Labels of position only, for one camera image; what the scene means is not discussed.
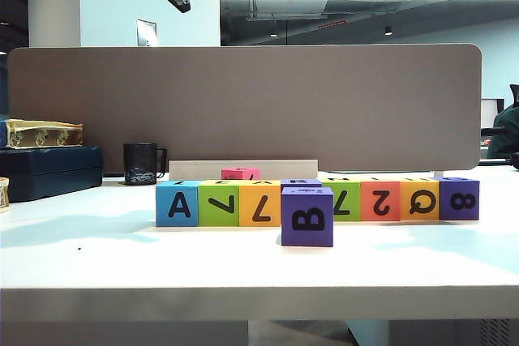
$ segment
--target ceiling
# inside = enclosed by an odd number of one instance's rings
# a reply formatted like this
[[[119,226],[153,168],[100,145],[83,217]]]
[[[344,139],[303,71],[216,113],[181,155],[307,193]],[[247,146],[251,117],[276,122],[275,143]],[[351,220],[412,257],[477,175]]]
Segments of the ceiling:
[[[518,16],[512,1],[221,0],[221,43],[373,43],[384,40],[388,24],[401,27],[404,36]],[[277,29],[278,36],[270,37]]]

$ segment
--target toy block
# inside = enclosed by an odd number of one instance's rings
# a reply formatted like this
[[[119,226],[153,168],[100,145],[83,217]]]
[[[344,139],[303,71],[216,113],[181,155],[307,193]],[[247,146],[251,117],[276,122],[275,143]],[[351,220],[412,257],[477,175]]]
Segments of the toy block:
[[[321,181],[333,192],[333,219],[336,222],[360,221],[360,180],[330,177]]]
[[[440,220],[479,220],[479,182],[436,178],[440,182]]]
[[[400,220],[400,182],[367,179],[360,183],[362,221]]]
[[[432,178],[400,181],[401,220],[439,220],[440,184]]]
[[[200,181],[161,182],[155,188],[155,225],[176,227],[198,225]]]
[[[321,182],[315,178],[283,178],[281,180],[281,190],[286,187],[296,186],[323,186]]]
[[[281,244],[333,246],[333,192],[292,187],[281,192]]]
[[[223,168],[222,180],[258,180],[260,168]]]
[[[239,225],[249,227],[281,225],[279,180],[243,180],[239,183]]]
[[[238,180],[206,180],[198,185],[198,226],[238,226]]]

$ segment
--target pink block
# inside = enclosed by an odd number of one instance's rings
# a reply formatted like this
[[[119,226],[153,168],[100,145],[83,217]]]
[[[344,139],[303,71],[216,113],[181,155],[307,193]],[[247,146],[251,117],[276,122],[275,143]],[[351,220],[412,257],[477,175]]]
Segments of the pink block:
[[[257,180],[260,178],[260,168],[223,168],[222,180]]]

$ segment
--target dark blue box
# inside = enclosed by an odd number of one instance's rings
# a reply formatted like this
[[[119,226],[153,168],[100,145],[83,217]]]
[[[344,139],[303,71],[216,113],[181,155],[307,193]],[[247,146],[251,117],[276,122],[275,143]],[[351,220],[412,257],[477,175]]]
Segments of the dark blue box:
[[[9,178],[10,202],[26,202],[100,186],[103,155],[98,147],[0,150],[0,176]]]

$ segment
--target green block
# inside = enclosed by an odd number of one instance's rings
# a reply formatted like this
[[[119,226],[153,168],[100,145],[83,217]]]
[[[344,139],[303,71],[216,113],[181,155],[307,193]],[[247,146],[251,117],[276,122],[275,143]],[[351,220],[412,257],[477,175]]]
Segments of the green block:
[[[325,178],[321,182],[333,192],[333,220],[359,222],[360,181],[350,178]]]
[[[206,180],[198,185],[198,226],[239,226],[238,180]]]

